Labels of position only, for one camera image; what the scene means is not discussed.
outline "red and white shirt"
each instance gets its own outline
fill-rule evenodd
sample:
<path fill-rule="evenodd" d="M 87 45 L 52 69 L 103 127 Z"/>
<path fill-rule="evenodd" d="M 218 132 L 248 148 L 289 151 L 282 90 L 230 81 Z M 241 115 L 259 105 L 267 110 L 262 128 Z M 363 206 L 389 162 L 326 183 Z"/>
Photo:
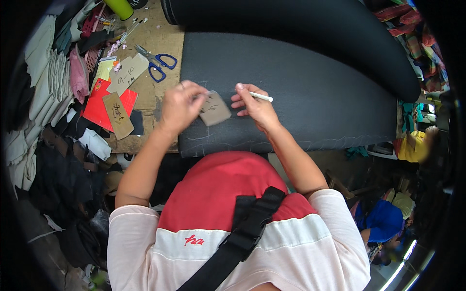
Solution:
<path fill-rule="evenodd" d="M 260 198 L 275 169 L 248 152 L 207 155 L 188 171 L 162 215 L 126 205 L 110 215 L 107 263 L 113 291 L 176 290 L 230 233 L 236 196 Z M 369 260 L 343 196 L 325 189 L 309 201 L 288 194 L 262 239 L 218 290 L 250 290 L 271 282 L 281 290 L 362 290 Z"/>

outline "woman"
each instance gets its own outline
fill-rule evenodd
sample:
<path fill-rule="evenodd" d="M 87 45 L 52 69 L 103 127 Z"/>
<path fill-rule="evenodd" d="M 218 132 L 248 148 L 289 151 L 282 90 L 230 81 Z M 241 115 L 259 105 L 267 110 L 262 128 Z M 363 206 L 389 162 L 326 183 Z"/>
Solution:
<path fill-rule="evenodd" d="M 439 128 L 436 126 L 429 126 L 426 128 L 425 133 L 416 130 L 416 118 L 417 113 L 414 113 L 412 118 L 414 131 L 406 133 L 406 137 L 393 142 L 395 154 L 399 160 L 422 162 L 427 158 L 430 148 L 438 137 Z"/>
<path fill-rule="evenodd" d="M 180 288 L 223 247 L 238 197 L 259 199 L 270 186 L 286 192 L 265 159 L 231 151 L 207 155 L 193 166 L 162 215 L 148 207 L 160 161 L 198 116 L 206 91 L 183 81 L 165 93 L 160 123 L 121 179 L 110 215 L 107 255 L 114 291 Z M 343 196 L 328 189 L 316 164 L 280 124 L 272 104 L 254 99 L 249 91 L 268 95 L 238 83 L 232 107 L 246 107 L 237 115 L 251 116 L 265 133 L 298 193 L 285 196 L 252 253 L 217 290 L 362 290 L 370 279 L 369 261 Z M 213 271 L 206 280 L 216 276 Z"/>

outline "blue shirt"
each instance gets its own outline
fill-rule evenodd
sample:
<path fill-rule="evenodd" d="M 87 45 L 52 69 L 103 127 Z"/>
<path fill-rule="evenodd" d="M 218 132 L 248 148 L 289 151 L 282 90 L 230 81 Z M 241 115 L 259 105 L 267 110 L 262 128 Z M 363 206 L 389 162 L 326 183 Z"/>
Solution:
<path fill-rule="evenodd" d="M 363 230 L 363 211 L 361 204 L 356 207 L 355 221 L 359 230 Z M 366 218 L 366 228 L 370 228 L 369 241 L 383 243 L 397 234 L 403 225 L 400 208 L 388 201 L 379 200 Z"/>

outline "hand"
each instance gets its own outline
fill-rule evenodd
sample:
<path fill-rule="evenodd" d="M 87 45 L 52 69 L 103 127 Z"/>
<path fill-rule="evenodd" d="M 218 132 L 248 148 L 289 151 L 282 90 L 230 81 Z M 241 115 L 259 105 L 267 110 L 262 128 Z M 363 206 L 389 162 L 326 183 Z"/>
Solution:
<path fill-rule="evenodd" d="M 199 111 L 206 101 L 202 93 L 207 89 L 184 80 L 179 85 L 165 92 L 162 105 L 162 118 L 159 126 L 173 135 L 179 135 L 199 115 Z"/>
<path fill-rule="evenodd" d="M 232 96 L 232 108 L 239 108 L 246 106 L 246 109 L 241 110 L 237 113 L 238 116 L 251 116 L 257 128 L 265 132 L 266 134 L 281 124 L 278 121 L 277 114 L 275 113 L 272 103 L 259 98 L 251 96 L 249 91 L 268 96 L 268 93 L 264 90 L 259 89 L 252 84 L 236 84 L 237 94 Z"/>

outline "white sleeve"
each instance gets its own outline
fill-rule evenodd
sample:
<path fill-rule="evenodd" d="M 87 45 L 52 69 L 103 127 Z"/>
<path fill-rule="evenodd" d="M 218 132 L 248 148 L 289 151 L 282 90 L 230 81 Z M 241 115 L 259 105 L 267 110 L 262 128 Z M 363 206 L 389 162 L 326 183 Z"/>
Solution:
<path fill-rule="evenodd" d="M 147 289 L 158 220 L 156 211 L 141 205 L 122 206 L 111 213 L 107 269 L 112 290 Z"/>
<path fill-rule="evenodd" d="M 333 189 L 323 189 L 313 193 L 309 198 L 309 203 L 325 222 L 332 235 L 345 277 L 351 278 L 355 272 L 358 272 L 363 281 L 354 280 L 353 282 L 364 284 L 363 289 L 370 280 L 369 258 L 343 195 Z M 353 286 L 353 288 L 350 289 L 361 289 L 360 286 Z"/>

